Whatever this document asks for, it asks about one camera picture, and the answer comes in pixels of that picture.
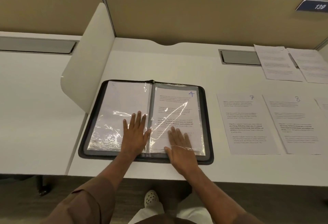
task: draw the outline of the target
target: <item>white pants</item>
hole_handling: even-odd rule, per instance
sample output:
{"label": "white pants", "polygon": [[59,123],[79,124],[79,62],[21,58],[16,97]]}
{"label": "white pants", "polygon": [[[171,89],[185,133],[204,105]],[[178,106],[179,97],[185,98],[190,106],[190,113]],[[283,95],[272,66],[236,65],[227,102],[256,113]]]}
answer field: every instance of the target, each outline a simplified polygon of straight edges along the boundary
{"label": "white pants", "polygon": [[[164,214],[163,205],[160,202],[152,202],[146,208],[140,209],[128,224],[134,224],[157,214]],[[210,213],[194,193],[178,204],[176,216],[197,224],[213,224]]]}

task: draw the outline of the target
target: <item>desk number sign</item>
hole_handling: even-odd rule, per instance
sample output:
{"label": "desk number sign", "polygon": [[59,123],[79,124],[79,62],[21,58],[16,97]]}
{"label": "desk number sign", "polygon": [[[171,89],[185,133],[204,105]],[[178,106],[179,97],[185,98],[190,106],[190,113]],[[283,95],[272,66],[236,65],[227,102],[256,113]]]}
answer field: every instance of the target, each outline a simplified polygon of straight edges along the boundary
{"label": "desk number sign", "polygon": [[328,12],[328,1],[303,0],[296,11]]}

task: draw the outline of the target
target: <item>white desk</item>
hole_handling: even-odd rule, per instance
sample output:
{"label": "white desk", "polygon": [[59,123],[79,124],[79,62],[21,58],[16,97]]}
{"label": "white desk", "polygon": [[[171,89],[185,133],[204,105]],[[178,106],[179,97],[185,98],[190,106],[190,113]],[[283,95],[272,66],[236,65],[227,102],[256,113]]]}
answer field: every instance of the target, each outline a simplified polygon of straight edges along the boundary
{"label": "white desk", "polygon": [[[218,49],[254,51],[252,47],[180,43],[161,46],[152,41],[116,38],[102,80],[150,80],[193,84],[205,89],[214,162],[201,166],[218,182],[328,186],[328,156],[287,155],[269,112],[265,112],[281,155],[231,155],[216,93],[297,94],[328,96],[328,85],[266,80],[261,67],[223,65]],[[328,122],[317,106],[317,121],[322,130]],[[82,159],[77,151],[68,175],[96,176],[111,161]],[[134,162],[128,178],[183,179],[170,164]]]}
{"label": "white desk", "polygon": [[68,55],[0,52],[0,173],[67,174],[85,116],[60,87],[69,59]]}

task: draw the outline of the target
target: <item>brown shirt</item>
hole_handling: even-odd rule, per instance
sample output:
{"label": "brown shirt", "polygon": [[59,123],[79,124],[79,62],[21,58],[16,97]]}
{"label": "brown shirt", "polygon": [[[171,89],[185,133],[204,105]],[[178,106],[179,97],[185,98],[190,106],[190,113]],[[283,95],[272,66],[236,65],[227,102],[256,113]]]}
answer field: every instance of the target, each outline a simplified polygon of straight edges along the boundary
{"label": "brown shirt", "polygon": [[[109,180],[95,177],[60,202],[41,224],[109,224],[115,207],[115,191]],[[195,224],[166,214],[154,215],[138,224]],[[251,214],[239,216],[233,224],[261,224]]]}

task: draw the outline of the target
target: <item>white paper sheet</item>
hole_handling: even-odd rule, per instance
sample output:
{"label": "white paper sheet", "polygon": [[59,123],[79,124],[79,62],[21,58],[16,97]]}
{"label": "white paper sheet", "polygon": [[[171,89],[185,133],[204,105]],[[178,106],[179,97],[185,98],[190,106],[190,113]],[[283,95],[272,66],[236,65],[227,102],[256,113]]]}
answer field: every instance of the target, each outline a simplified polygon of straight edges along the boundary
{"label": "white paper sheet", "polygon": [[167,132],[172,126],[188,134],[196,155],[205,155],[196,91],[156,87],[150,153],[164,153],[164,147],[170,147]]}
{"label": "white paper sheet", "polygon": [[307,82],[328,83],[328,63],[316,50],[287,48]]}
{"label": "white paper sheet", "polygon": [[285,47],[254,45],[254,48],[267,79],[304,81],[302,73],[296,69]]}
{"label": "white paper sheet", "polygon": [[264,95],[281,140],[289,154],[321,154],[322,137],[309,102],[297,95]]}
{"label": "white paper sheet", "polygon": [[131,115],[141,111],[148,122],[151,89],[147,83],[109,82],[88,150],[120,151],[123,119],[129,124]]}
{"label": "white paper sheet", "polygon": [[261,95],[217,94],[231,154],[279,154],[262,115]]}
{"label": "white paper sheet", "polygon": [[326,116],[326,119],[328,119],[328,98],[317,97],[317,98],[315,98],[315,100],[318,103],[323,114]]}

